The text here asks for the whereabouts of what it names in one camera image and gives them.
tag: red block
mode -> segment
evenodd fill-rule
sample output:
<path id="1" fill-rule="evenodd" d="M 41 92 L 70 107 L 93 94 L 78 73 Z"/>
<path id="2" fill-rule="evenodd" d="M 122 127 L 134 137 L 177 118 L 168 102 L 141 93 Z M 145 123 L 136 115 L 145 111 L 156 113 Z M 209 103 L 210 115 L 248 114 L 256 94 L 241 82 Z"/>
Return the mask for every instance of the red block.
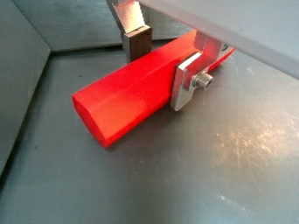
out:
<path id="1" fill-rule="evenodd" d="M 78 116 L 108 147 L 169 100 L 174 66 L 188 57 L 192 31 L 71 95 Z"/>

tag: metal bracket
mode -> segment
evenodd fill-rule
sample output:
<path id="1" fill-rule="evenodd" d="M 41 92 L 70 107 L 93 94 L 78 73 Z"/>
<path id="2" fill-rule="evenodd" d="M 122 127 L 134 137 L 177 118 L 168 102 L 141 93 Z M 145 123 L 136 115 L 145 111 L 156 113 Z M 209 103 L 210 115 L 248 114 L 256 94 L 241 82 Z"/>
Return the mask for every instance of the metal bracket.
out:
<path id="1" fill-rule="evenodd" d="M 198 52 L 194 52 L 174 69 L 170 107 L 174 111 L 192 99 L 194 88 L 205 90 L 212 82 L 206 74 L 212 63 L 230 49 L 214 38 L 208 37 L 197 31 L 193 45 Z"/>
<path id="2" fill-rule="evenodd" d="M 118 30 L 126 62 L 142 57 L 152 50 L 152 28 L 145 25 L 140 4 L 134 0 L 106 0 Z"/>

